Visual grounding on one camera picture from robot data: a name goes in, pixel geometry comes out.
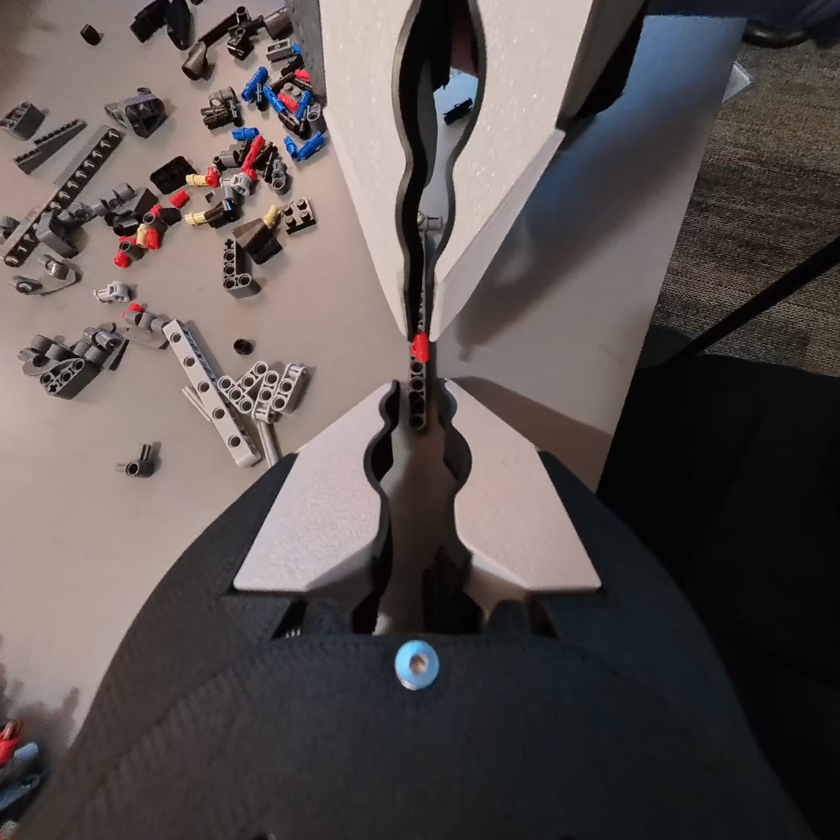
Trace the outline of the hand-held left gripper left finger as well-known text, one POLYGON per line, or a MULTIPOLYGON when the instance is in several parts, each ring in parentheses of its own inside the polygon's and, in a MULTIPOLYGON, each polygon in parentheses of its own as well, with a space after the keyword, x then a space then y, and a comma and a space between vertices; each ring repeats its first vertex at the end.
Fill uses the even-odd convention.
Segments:
POLYGON ((234 577, 237 592, 335 602, 356 633, 375 630, 392 572, 382 478, 393 465, 400 403, 399 382, 388 381, 288 459, 234 577))

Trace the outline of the partly built lego model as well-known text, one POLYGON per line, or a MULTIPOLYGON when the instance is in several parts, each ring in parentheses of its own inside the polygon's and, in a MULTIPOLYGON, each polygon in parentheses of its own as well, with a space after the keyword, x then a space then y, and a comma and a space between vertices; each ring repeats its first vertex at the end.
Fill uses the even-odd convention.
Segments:
POLYGON ((36 798, 46 778, 37 741, 22 737, 20 721, 9 721, 1 734, 1 817, 18 818, 36 798))

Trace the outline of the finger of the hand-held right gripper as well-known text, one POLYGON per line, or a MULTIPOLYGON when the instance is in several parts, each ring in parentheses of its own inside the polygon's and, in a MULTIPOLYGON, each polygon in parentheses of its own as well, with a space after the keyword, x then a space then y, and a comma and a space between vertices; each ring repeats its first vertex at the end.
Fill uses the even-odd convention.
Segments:
POLYGON ((557 128, 595 2, 471 2, 476 105, 448 157, 447 224, 436 254, 430 341, 473 295, 559 149, 557 128))
POLYGON ((321 1, 327 123, 375 274, 402 336, 418 331, 422 256, 417 205, 422 152, 416 103, 403 89, 420 2, 321 1))

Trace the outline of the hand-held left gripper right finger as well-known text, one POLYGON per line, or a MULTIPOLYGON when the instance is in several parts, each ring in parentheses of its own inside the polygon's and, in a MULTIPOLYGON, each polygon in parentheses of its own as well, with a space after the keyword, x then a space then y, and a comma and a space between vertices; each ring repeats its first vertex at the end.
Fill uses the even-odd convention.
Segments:
POLYGON ((444 431, 455 592, 489 617, 505 602, 600 591, 536 446, 453 380, 444 380, 444 431))

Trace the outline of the pile of loose lego pieces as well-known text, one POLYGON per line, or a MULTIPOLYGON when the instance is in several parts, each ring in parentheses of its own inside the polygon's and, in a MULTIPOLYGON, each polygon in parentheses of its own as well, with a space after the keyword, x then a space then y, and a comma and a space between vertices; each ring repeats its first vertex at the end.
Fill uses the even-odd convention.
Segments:
MULTIPOLYGON (((258 128, 245 125, 244 106, 248 104, 259 110, 273 109, 283 126, 297 135, 301 144, 289 136, 283 140, 294 162, 310 159, 323 147, 325 125, 320 102, 312 96, 312 79, 301 47, 293 38, 281 37, 291 31, 287 7, 252 17, 246 6, 238 6, 204 35, 193 38, 188 2, 149 2, 134 16, 130 31, 145 43, 163 28, 176 48, 186 50, 182 71, 192 80, 203 77, 209 47, 226 39, 230 54, 241 60, 249 54, 253 36, 261 29, 273 40, 267 59, 287 63, 276 81, 270 80, 267 67, 259 66, 240 93, 225 87, 208 96, 207 106, 200 111, 203 125, 209 130, 232 125, 234 141, 213 158, 205 171, 196 170, 184 156, 177 155, 150 174, 153 191, 123 182, 95 203, 80 201, 78 196, 67 209, 43 215, 37 228, 37 248, 47 249, 41 261, 41 277, 13 276, 16 292, 44 297, 78 283, 80 272, 71 263, 79 254, 75 237, 94 219, 102 219, 118 237, 113 264, 125 269, 159 249, 166 231, 180 222, 218 229, 238 221, 243 202, 262 182, 279 194, 286 193, 290 177, 280 148, 268 142, 258 128)), ((114 122, 114 126, 106 126, 144 140, 167 118, 164 101, 147 87, 138 87, 131 97, 105 105, 104 111, 114 122)), ((22 220, 2 216, 2 243, 22 220)), ((101 371, 115 367, 130 342, 155 350, 171 348, 163 327, 172 319, 133 300, 128 287, 112 282, 93 294, 103 303, 125 304, 122 320, 84 329, 71 345, 38 334, 17 354, 24 373, 37 378, 42 392, 49 396, 63 400, 77 397, 101 371)), ((273 466, 279 460, 274 423, 252 421, 266 459, 273 466)))

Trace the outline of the long light grey lego beam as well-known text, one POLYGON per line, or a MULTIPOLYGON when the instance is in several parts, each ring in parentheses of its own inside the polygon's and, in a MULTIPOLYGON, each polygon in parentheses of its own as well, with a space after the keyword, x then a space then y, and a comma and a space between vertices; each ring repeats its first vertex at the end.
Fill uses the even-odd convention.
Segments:
POLYGON ((234 462, 242 468, 258 464, 262 459, 261 453, 222 397, 217 387, 217 376, 189 329, 181 321, 173 319, 164 325, 163 334, 181 363, 199 405, 209 416, 234 462))

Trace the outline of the long black lego beam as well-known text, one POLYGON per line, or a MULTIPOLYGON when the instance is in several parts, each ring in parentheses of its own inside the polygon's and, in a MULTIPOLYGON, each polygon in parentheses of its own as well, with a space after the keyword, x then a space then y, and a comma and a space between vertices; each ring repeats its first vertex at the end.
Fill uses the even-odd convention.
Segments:
MULTIPOLYGON (((441 216, 428 216, 418 212, 416 217, 418 232, 423 245, 423 286, 419 299, 418 331, 428 336, 429 321, 432 311, 434 279, 432 262, 436 256, 437 246, 444 230, 444 219, 441 216)), ((429 342, 429 360, 426 364, 419 364, 413 360, 409 346, 409 380, 407 385, 407 423, 416 432, 423 432, 427 427, 429 373, 432 358, 429 342)))

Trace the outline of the black metal rod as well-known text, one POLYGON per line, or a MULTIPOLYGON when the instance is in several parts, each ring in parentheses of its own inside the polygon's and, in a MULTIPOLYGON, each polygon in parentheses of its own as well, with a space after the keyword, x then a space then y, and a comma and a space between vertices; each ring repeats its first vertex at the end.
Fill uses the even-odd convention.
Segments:
POLYGON ((839 265, 839 237, 809 255, 780 279, 743 303, 724 319, 712 325, 707 331, 694 338, 678 350, 668 361, 682 361, 709 350, 714 344, 735 333, 778 303, 802 290, 815 280, 839 265))

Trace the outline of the long dark grey lego beam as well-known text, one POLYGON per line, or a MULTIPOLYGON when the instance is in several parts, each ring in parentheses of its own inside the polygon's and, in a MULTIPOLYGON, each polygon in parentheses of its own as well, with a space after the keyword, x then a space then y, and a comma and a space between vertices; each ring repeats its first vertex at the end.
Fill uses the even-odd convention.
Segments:
POLYGON ((120 129, 106 125, 99 127, 93 138, 82 146, 81 151, 58 176, 48 197, 34 205, 2 243, 2 260, 6 266, 18 268, 27 261, 39 245, 37 228, 40 218, 67 209, 104 166, 124 137, 125 132, 120 129))

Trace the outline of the dark grey angled lego beam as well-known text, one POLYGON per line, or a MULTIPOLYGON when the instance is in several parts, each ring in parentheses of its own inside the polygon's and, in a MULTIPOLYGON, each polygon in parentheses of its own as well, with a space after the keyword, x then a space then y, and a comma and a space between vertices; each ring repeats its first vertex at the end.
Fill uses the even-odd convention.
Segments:
POLYGON ((223 288, 236 300, 252 298, 261 293, 262 287, 252 273, 252 261, 247 251, 228 237, 223 251, 223 288))

